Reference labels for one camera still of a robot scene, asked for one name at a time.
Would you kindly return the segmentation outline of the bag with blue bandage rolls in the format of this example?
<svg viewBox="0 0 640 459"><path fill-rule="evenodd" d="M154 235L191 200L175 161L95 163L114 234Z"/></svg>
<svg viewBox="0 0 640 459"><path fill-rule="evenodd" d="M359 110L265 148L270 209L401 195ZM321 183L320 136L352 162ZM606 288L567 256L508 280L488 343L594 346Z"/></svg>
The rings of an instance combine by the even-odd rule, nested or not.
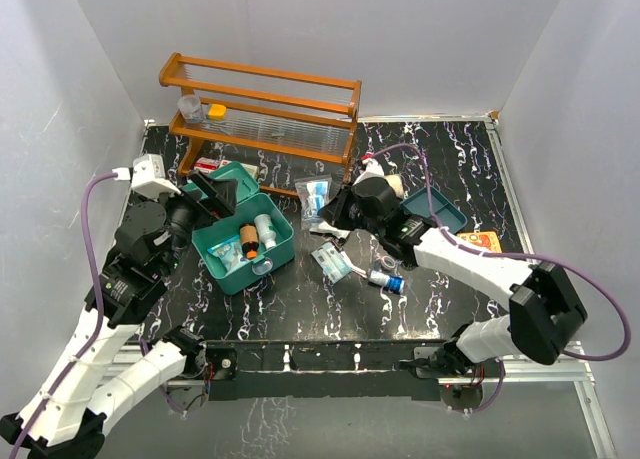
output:
<svg viewBox="0 0 640 459"><path fill-rule="evenodd" d="M330 175L299 178L294 185L301 202L301 228L311 229L322 222L319 211L327 203L332 178Z"/></svg>

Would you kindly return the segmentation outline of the brown orange-capped medicine bottle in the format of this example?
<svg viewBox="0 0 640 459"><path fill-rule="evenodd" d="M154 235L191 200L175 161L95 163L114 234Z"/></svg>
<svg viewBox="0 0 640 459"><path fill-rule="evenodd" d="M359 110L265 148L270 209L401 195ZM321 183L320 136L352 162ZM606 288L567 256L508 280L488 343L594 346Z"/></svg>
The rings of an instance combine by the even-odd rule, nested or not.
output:
<svg viewBox="0 0 640 459"><path fill-rule="evenodd" d="M253 223L244 223L239 228L239 237L242 252L248 260L258 256L259 238Z"/></svg>

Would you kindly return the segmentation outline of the blue face mask packet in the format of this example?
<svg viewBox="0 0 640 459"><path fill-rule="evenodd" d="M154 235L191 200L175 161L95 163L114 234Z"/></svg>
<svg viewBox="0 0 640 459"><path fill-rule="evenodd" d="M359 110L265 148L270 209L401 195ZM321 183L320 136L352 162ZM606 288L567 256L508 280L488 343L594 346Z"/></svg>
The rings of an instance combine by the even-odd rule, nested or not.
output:
<svg viewBox="0 0 640 459"><path fill-rule="evenodd" d="M342 280L352 271L341 252L331 242L322 244L312 251L311 255L332 284Z"/></svg>

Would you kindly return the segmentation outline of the blue white wipes packet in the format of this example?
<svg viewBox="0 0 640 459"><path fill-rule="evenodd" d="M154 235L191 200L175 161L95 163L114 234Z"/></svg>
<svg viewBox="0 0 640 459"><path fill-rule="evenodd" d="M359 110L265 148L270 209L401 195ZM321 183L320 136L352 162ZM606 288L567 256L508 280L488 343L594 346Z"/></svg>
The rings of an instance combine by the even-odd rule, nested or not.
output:
<svg viewBox="0 0 640 459"><path fill-rule="evenodd" d="M225 273L229 274L246 263L240 237L235 235L208 249L208 253L220 260Z"/></svg>

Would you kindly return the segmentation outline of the clear green-banded bottle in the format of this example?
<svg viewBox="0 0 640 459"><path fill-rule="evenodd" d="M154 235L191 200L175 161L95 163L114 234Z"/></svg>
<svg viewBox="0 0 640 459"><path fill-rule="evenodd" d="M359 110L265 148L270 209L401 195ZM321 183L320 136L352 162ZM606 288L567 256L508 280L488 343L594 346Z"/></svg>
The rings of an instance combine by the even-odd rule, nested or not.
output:
<svg viewBox="0 0 640 459"><path fill-rule="evenodd" d="M274 248L277 245L277 233L269 214L260 214L255 217L254 224L260 242L266 249Z"/></svg>

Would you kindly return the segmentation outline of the teal medicine kit box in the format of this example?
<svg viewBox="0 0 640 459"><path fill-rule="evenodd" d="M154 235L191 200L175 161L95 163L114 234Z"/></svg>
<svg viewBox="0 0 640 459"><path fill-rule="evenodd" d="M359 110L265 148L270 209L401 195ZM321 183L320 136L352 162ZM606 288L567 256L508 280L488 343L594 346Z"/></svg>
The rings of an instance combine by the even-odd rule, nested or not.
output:
<svg viewBox="0 0 640 459"><path fill-rule="evenodd" d="M294 258L294 231L241 164L209 177L236 182L235 213L195 231L192 244L222 291L234 295Z"/></svg>

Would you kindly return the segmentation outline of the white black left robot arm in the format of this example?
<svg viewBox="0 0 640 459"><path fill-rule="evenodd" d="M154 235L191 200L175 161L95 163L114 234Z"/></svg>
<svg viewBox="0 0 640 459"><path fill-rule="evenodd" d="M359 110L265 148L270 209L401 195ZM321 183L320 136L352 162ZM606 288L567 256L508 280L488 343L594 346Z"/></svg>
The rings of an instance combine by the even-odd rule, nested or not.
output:
<svg viewBox="0 0 640 459"><path fill-rule="evenodd" d="M131 409L169 379L200 375L207 355L198 339L175 327L141 359L113 379L105 373L127 340L166 293L165 281L178 268L194 232L232 216L237 182L199 171L177 187L165 178L142 189L131 169L114 169L91 180L81 199L80 218L92 287L78 324L38 392L20 411L1 419L10 455L26 448L31 458L93 458L106 436ZM102 267L96 263L88 208L96 185L128 181L141 201L116 229Z"/></svg>

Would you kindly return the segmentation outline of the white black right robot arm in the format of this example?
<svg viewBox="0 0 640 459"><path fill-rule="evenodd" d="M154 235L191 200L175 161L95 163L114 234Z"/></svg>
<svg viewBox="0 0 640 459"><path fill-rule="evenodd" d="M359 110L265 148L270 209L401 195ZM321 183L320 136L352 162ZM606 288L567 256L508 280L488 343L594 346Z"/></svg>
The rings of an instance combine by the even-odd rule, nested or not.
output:
<svg viewBox="0 0 640 459"><path fill-rule="evenodd" d="M319 215L338 229L369 232L405 266L443 273L506 310L461 326L441 347L411 361L415 368L466 376L486 360L518 354L551 365L587 319L561 266L493 258L486 249L450 237L433 218L412 213L381 177L342 186Z"/></svg>

